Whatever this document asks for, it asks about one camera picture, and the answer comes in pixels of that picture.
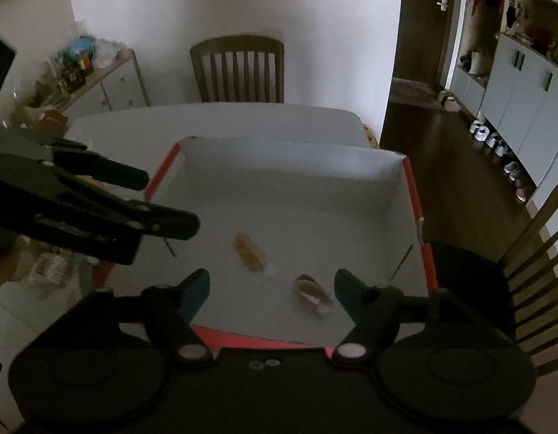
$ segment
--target white sneaker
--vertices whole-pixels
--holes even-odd
[[[498,135],[497,132],[493,132],[492,135],[490,135],[490,137],[486,139],[486,145],[488,145],[488,147],[493,149],[499,141],[500,141],[500,136]]]
[[[520,165],[518,165],[517,161],[513,161],[512,163],[508,163],[506,166],[504,166],[504,173],[509,175],[511,173],[517,172],[518,169],[520,169]]]
[[[488,138],[488,135],[490,135],[490,129],[488,129],[485,125],[481,125],[478,127],[474,138],[478,141],[485,141]]]
[[[508,146],[508,144],[504,140],[500,140],[498,141],[498,145],[496,146],[494,153],[499,157],[503,157],[509,151],[510,147]]]
[[[470,125],[470,133],[476,133],[476,131],[483,126],[484,123],[480,122],[479,120],[475,120]]]

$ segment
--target screw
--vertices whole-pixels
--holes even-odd
[[[265,368],[265,364],[261,361],[251,361],[249,362],[249,369],[253,370],[263,370]]]
[[[265,365],[267,367],[279,367],[281,365],[281,361],[279,359],[267,359],[265,361]]]
[[[208,353],[209,350],[202,344],[185,344],[179,349],[179,355],[190,361],[203,359]]]
[[[338,354],[346,359],[359,359],[366,353],[367,349],[356,342],[348,342],[338,347]]]

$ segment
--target white wall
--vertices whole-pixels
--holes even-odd
[[[1,120],[14,102],[13,84],[32,90],[39,62],[46,62],[76,37],[70,0],[0,0],[0,37],[17,51],[0,92]]]
[[[131,46],[153,105],[197,102],[189,49],[222,34],[286,45],[286,103],[355,112],[379,137],[401,0],[72,0],[91,34]]]

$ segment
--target bottle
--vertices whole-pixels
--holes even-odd
[[[70,57],[65,55],[62,63],[64,66],[62,75],[68,85],[69,93],[73,93],[86,84],[86,79],[84,78],[84,74],[81,69],[70,59]]]

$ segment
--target shoe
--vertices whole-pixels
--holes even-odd
[[[504,166],[504,173],[509,175],[511,173],[517,172],[518,169],[520,169],[520,165],[518,165],[517,161],[513,161],[512,163],[508,163],[506,166]]]
[[[476,120],[474,122],[472,122],[472,124],[470,125],[470,133],[476,133],[476,131],[483,126],[484,123]]]
[[[508,175],[508,178],[510,178],[510,181],[512,181],[512,182],[517,181],[518,179],[522,178],[522,175],[523,175],[522,173],[523,173],[523,171],[520,168],[518,168],[513,173],[510,173]]]
[[[486,139],[486,145],[488,145],[488,147],[493,149],[499,141],[500,141],[500,136],[498,135],[497,132],[493,132],[492,135],[490,135],[490,137]]]
[[[485,125],[481,125],[478,127],[474,138],[478,141],[485,141],[488,138],[488,135],[490,135],[490,129],[488,129]]]
[[[516,197],[520,199],[523,203],[528,200],[528,193],[526,189],[516,189]]]
[[[496,145],[496,149],[494,153],[499,157],[503,157],[506,153],[510,151],[510,147],[504,140],[498,141],[498,145]]]

